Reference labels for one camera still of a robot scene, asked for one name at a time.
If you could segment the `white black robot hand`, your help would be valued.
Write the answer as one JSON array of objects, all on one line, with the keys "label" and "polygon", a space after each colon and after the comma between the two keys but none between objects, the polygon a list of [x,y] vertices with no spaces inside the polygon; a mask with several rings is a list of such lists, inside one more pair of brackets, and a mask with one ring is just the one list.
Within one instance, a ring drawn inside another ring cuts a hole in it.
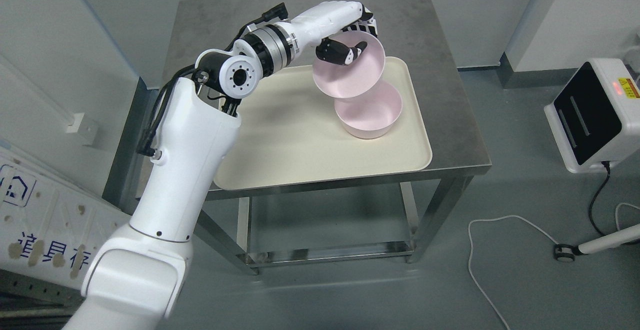
[{"label": "white black robot hand", "polygon": [[297,54],[306,47],[315,48],[320,61],[349,66],[368,47],[365,40],[345,45],[331,39],[338,33],[361,31],[378,37],[377,20],[370,9],[354,0],[327,0],[289,20],[286,32],[294,40]]}]

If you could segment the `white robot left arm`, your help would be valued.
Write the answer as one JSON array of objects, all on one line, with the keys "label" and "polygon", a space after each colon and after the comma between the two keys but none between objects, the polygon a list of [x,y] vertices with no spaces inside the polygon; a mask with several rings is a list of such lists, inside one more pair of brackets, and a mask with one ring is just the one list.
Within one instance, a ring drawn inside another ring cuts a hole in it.
[{"label": "white robot left arm", "polygon": [[163,86],[137,146],[153,168],[134,214],[94,255],[84,302],[66,330],[153,330],[178,300],[194,254],[206,194],[235,143],[238,107],[258,82],[288,65],[283,3],[243,25],[223,50],[205,50]]}]

